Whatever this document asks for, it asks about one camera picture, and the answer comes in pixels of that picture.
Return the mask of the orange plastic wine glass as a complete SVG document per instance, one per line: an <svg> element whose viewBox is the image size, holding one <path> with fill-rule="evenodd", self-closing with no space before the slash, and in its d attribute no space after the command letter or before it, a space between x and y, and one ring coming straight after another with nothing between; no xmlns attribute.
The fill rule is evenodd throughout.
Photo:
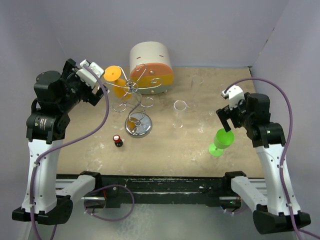
<svg viewBox="0 0 320 240"><path fill-rule="evenodd" d="M103 78L112 85L112 90L118 99L128 100L131 98L126 80L121 78L122 70L119 66L111 65L104 70Z"/></svg>

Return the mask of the green plastic wine glass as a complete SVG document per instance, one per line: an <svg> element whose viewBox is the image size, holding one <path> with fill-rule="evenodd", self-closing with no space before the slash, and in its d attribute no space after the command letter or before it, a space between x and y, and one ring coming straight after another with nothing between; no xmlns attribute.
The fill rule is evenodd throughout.
<svg viewBox="0 0 320 240"><path fill-rule="evenodd" d="M232 145L235 141L235 134L230 130L226 132L224 128L219 129L215 136L213 143L209 145L208 151L214 157L223 155L225 149Z"/></svg>

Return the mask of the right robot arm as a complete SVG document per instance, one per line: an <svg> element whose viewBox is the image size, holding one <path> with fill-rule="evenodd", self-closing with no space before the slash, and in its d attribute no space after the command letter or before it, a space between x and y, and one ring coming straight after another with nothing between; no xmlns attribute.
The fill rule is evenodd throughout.
<svg viewBox="0 0 320 240"><path fill-rule="evenodd" d="M299 230L311 224L311 217L301 210L292 188L284 153L288 140L279 123L270 121L270 99L261 93L222 96L229 104L216 111L223 129L231 132L228 120L235 128L245 128L252 141L264 172L266 195L263 195L242 171L226 172L222 190L228 196L237 194L252 211L253 223L261 235Z"/></svg>

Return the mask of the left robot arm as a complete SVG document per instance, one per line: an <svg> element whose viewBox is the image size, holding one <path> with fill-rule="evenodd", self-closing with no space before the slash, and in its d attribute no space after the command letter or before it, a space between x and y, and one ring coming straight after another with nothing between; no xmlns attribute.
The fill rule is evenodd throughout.
<svg viewBox="0 0 320 240"><path fill-rule="evenodd" d="M35 99L26 120L29 149L27 189L20 207L12 212L19 222L35 221L53 226L66 223L74 205L86 194L98 196L103 191L98 172L83 171L69 186L57 190L56 178L60 149L66 147L69 112L80 102L95 106L106 98L108 90L95 90L104 70L87 60L76 63L68 59L62 72L40 73L33 86Z"/></svg>

